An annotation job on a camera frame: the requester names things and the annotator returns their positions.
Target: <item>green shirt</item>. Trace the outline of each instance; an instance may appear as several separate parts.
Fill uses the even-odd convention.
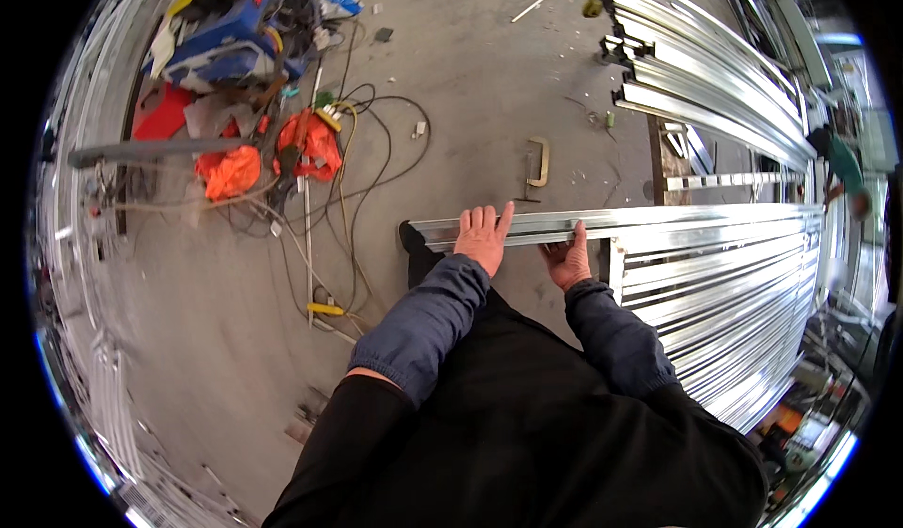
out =
[[[856,155],[837,134],[832,134],[828,144],[828,162],[831,164],[831,171],[843,182],[843,192],[848,196],[852,197],[865,188],[863,171],[859,168]]]

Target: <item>orange plastic bag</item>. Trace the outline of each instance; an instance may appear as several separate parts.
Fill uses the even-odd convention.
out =
[[[301,115],[292,115],[279,132],[279,150],[285,148],[292,141],[294,129],[298,125]],[[336,146],[336,136],[333,129],[323,122],[322,118],[310,115],[307,121],[307,136],[304,138],[304,155],[310,159],[310,163],[303,164],[299,160],[295,164],[293,173],[297,177],[312,175],[320,181],[331,181],[336,171],[341,166],[339,147]]]
[[[211,201],[237,197],[260,178],[260,152],[254,146],[201,154],[194,173],[207,181],[204,193]]]

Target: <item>blue sleeve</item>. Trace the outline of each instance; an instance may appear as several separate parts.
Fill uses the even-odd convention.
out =
[[[570,287],[564,311],[587,361],[613,393],[640,399],[659,387],[679,385],[656,329],[619,307],[606,284],[584,279]]]
[[[348,369],[366,367],[387,376],[420,408],[439,377],[439,366],[470,331],[486,304],[490,275],[458,253],[436,263],[386,318],[357,341]]]

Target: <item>concrete floor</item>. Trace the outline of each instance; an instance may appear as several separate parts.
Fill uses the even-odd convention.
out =
[[[433,127],[423,161],[370,193],[357,221],[357,255],[384,307],[405,291],[398,222],[457,217],[464,208],[501,206],[519,196],[531,136],[551,143],[549,182],[532,192],[541,204],[518,203],[517,212],[651,204],[643,194],[651,178],[646,116],[616,110],[615,142],[565,99],[603,114],[612,108],[620,69],[592,59],[599,38],[611,32],[608,18],[582,18],[583,0],[548,0],[511,24],[533,1],[363,0],[382,3],[383,11],[372,15],[367,7],[360,16],[367,36],[352,54],[346,89],[369,82],[378,95],[409,96],[423,105]],[[724,0],[693,1],[733,24]],[[343,27],[346,33],[350,26]],[[395,29],[391,40],[372,41],[384,26]],[[338,86],[346,51],[343,45],[324,60],[322,88]],[[302,95],[310,83],[309,72]],[[379,101],[374,110],[392,133],[387,173],[398,173],[422,150],[425,139],[410,138],[422,118],[400,101]],[[719,150],[720,173],[748,171],[745,151],[727,143]],[[346,191],[367,186],[387,153],[385,133],[371,116],[361,116]],[[168,177],[164,196],[180,197],[187,180]],[[328,186],[312,183],[313,205],[322,205],[327,192]],[[749,193],[726,189],[694,202],[746,202]],[[297,197],[287,214],[301,210]],[[339,210],[331,212],[340,229]],[[212,211],[200,215],[197,229],[167,218],[129,215],[134,254],[111,264],[115,280],[104,286],[103,294],[119,304],[116,333],[132,356],[135,412],[155,432],[175,473],[200,487],[209,482],[200,464],[209,464],[232,498],[263,518],[301,449],[284,433],[293,409],[310,400],[311,388],[332,391],[351,345],[309,330],[294,307],[288,279],[299,302],[306,289],[303,262],[290,241],[286,272],[275,239],[237,233]],[[317,273],[347,302],[347,258],[325,224],[313,230],[312,241]],[[576,344],[562,295],[534,248],[506,251],[494,285],[512,306]],[[357,289],[363,289],[359,280]],[[358,312],[376,323],[383,311],[371,300]],[[342,328],[353,332],[345,323]]]

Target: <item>shoe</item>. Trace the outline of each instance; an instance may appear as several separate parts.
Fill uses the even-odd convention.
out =
[[[421,253],[423,250],[430,251],[426,247],[426,238],[414,230],[410,220],[405,220],[398,225],[398,237],[401,239],[401,246],[404,248],[404,251],[409,254]]]

